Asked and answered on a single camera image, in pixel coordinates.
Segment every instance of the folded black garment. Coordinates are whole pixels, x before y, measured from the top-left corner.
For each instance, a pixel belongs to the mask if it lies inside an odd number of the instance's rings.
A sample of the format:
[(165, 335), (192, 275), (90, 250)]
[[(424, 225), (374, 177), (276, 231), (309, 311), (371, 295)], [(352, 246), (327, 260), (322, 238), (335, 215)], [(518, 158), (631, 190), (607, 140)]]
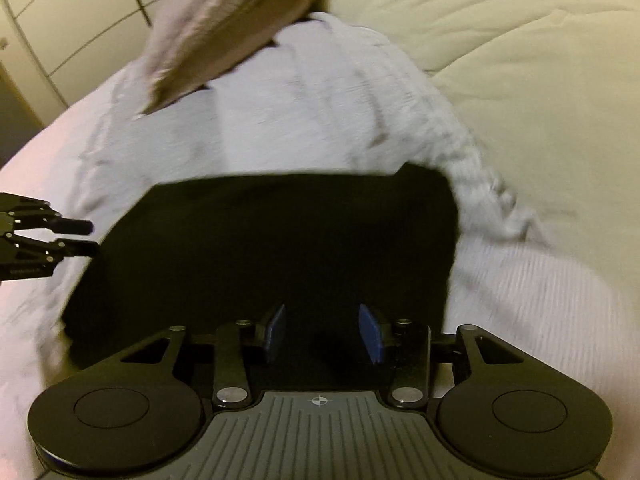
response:
[(446, 178), (411, 164), (155, 186), (69, 299), (70, 356), (87, 367), (171, 325), (214, 333), (285, 304), (286, 339), (275, 364), (250, 370), (252, 388), (375, 388), (359, 305), (437, 334), (457, 238)]

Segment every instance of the crosshair symbol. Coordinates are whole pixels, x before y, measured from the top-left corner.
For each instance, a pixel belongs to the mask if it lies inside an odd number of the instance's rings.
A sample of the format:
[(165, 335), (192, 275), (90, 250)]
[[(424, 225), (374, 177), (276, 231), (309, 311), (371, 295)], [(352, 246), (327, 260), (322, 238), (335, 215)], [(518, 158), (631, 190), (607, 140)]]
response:
[(329, 399), (327, 399), (326, 397), (323, 397), (322, 395), (318, 395), (317, 397), (314, 397), (313, 399), (311, 399), (312, 403), (314, 403), (316, 406), (324, 406), (326, 403), (331, 402)]

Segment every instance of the pink pillow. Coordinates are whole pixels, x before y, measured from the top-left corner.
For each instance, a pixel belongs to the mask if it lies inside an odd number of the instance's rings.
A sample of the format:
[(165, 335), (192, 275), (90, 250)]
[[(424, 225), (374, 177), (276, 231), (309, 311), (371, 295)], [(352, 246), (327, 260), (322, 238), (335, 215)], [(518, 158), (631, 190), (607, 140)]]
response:
[(302, 17), (314, 0), (167, 0), (142, 55), (148, 99), (163, 108), (219, 76)]

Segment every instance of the black circular cover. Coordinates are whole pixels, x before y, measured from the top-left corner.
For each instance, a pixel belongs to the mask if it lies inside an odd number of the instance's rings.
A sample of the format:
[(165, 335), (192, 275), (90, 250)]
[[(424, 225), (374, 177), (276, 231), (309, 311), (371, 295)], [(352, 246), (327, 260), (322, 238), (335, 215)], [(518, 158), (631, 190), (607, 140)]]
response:
[(28, 427), (54, 468), (119, 476), (167, 460), (200, 429), (202, 405), (186, 384), (123, 387), (60, 383), (31, 405)]
[(582, 386), (467, 380), (440, 401), (437, 425), (469, 462), (498, 476), (553, 477), (593, 466), (611, 418)]

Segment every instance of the gray ribbed plate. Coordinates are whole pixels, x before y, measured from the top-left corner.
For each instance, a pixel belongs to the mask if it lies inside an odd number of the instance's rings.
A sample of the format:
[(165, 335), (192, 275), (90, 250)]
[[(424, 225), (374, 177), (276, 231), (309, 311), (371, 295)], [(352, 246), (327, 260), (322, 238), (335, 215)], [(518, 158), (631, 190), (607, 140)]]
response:
[[(42, 480), (63, 476), (49, 473)], [(373, 392), (268, 392), (215, 416), (188, 452), (138, 480), (494, 480), (447, 451), (417, 413)], [(594, 480), (583, 473), (575, 480)]]

